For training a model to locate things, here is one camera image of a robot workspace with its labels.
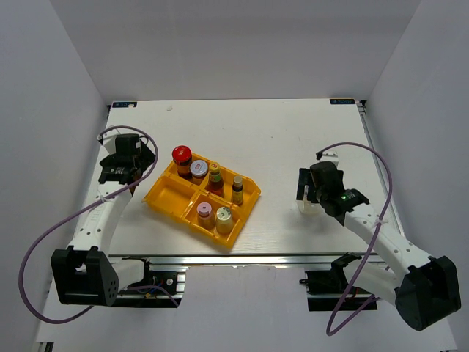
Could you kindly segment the red-label sauce bottle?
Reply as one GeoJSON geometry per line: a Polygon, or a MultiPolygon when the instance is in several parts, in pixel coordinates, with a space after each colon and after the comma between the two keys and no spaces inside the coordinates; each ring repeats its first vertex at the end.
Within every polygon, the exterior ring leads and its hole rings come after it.
{"type": "Polygon", "coordinates": [[[210,162],[208,165],[208,183],[206,190],[224,198],[224,179],[221,174],[221,167],[217,162],[210,162]]]}

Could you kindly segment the pink-lid spice shaker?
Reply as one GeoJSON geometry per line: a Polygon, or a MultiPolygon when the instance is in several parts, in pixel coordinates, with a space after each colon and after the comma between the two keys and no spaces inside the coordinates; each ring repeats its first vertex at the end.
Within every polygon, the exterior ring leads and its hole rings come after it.
{"type": "Polygon", "coordinates": [[[208,202],[201,202],[198,204],[196,211],[199,225],[206,230],[212,230],[215,226],[215,215],[212,205],[208,202]]]}

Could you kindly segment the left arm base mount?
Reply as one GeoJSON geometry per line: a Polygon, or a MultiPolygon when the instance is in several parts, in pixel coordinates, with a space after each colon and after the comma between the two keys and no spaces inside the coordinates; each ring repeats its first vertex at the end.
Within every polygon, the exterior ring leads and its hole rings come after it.
{"type": "Polygon", "coordinates": [[[114,257],[119,292],[112,307],[177,308],[185,290],[185,269],[143,257],[114,257]]]}

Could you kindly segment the yellow-lid spice shaker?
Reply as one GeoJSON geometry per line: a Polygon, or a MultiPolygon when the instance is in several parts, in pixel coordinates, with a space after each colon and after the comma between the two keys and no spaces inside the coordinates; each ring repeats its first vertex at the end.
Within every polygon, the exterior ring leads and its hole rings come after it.
{"type": "Polygon", "coordinates": [[[222,235],[229,234],[234,226],[232,212],[228,207],[220,207],[215,214],[217,232],[222,235]]]}

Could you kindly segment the white-lid sauce jar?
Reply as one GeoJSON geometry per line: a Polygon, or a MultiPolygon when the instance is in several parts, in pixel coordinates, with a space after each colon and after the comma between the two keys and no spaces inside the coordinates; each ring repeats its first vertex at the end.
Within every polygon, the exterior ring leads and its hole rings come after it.
{"type": "Polygon", "coordinates": [[[191,163],[190,172],[192,181],[196,185],[200,185],[208,173],[208,164],[201,159],[195,160],[191,163]]]}

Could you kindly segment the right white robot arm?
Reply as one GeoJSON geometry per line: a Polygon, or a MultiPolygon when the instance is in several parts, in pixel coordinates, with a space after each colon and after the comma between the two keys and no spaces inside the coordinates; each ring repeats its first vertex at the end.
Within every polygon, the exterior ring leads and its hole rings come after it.
{"type": "Polygon", "coordinates": [[[329,271],[309,271],[301,284],[311,294],[363,289],[395,306],[404,322],[416,331],[458,311],[461,298],[455,264],[446,256],[433,257],[381,222],[360,191],[344,187],[343,177],[343,171],[331,161],[302,168],[297,199],[319,205],[371,245],[389,269],[371,263],[361,265],[359,254],[346,253],[331,263],[329,271]]]}

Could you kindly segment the clear glass jar steel lid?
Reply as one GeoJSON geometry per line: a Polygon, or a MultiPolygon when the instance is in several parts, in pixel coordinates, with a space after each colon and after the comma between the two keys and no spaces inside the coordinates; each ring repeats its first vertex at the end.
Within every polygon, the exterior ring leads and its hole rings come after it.
{"type": "Polygon", "coordinates": [[[308,201],[309,187],[304,186],[300,189],[300,194],[297,196],[296,202],[298,210],[307,216],[316,216],[321,213],[322,208],[319,204],[308,201]]]}

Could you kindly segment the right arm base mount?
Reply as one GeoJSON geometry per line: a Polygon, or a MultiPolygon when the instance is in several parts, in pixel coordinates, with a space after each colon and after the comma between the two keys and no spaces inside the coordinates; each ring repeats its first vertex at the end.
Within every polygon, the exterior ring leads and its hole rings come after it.
{"type": "MultiPolygon", "coordinates": [[[[306,288],[309,312],[332,312],[348,285],[343,268],[350,264],[358,264],[361,256],[346,253],[331,263],[328,270],[312,270],[306,272],[306,278],[299,284],[306,288]]],[[[352,287],[339,311],[355,311],[370,294],[358,287],[352,287]]]]}

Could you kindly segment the red-lid sauce jar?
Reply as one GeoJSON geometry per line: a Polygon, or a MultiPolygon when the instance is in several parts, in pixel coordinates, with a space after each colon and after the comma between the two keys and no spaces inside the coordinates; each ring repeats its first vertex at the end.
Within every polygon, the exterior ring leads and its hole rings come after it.
{"type": "Polygon", "coordinates": [[[192,152],[191,149],[185,145],[176,146],[171,154],[173,162],[177,166],[177,174],[186,180],[192,178],[191,164],[192,152]]]}

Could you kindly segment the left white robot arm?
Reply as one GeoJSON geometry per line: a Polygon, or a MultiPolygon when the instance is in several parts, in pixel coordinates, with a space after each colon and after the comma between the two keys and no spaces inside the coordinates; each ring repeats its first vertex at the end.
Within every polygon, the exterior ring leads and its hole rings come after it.
{"type": "Polygon", "coordinates": [[[62,304],[110,307],[121,290],[132,285],[138,292],[151,290],[155,275],[140,259],[111,261],[111,239],[137,182],[154,164],[155,154],[137,133],[113,137],[114,147],[100,162],[97,206],[88,210],[84,223],[66,249],[51,258],[53,278],[62,304]]]}

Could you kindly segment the small yellow-label dark bottle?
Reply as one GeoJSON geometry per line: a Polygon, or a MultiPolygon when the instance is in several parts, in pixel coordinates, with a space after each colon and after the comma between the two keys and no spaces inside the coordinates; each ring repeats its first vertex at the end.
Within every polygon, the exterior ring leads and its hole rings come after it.
{"type": "Polygon", "coordinates": [[[240,175],[233,178],[231,202],[236,205],[243,203],[243,178],[240,175]]]}

